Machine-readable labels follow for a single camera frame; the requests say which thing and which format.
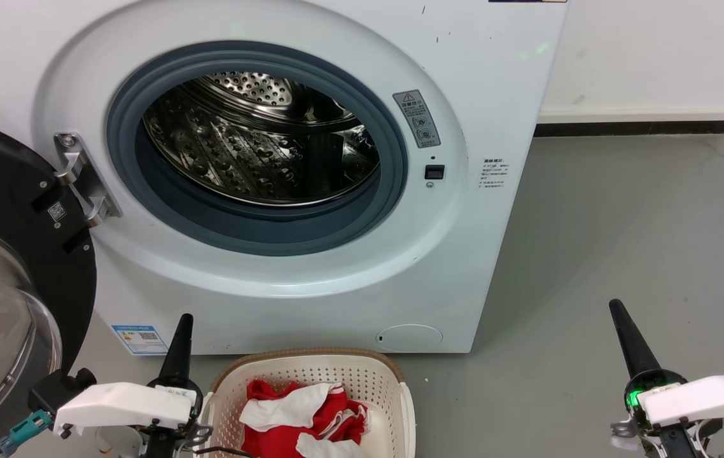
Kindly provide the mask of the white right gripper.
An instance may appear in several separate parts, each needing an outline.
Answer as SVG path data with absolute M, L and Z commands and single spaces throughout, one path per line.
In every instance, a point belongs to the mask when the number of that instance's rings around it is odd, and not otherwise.
M 650 346 L 619 299 L 609 311 L 630 383 L 626 420 L 611 426 L 611 444 L 648 457 L 706 457 L 706 438 L 724 421 L 724 375 L 685 382 L 662 371 Z

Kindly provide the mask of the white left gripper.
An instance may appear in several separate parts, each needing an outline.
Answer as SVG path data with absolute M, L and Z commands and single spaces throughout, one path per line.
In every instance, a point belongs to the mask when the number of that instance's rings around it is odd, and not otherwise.
M 92 385 L 57 409 L 53 433 L 61 438 L 86 429 L 127 427 L 140 435 L 139 457 L 179 457 L 210 440 L 201 424 L 204 396 L 190 380 L 194 318 L 179 319 L 159 375 L 148 385 Z

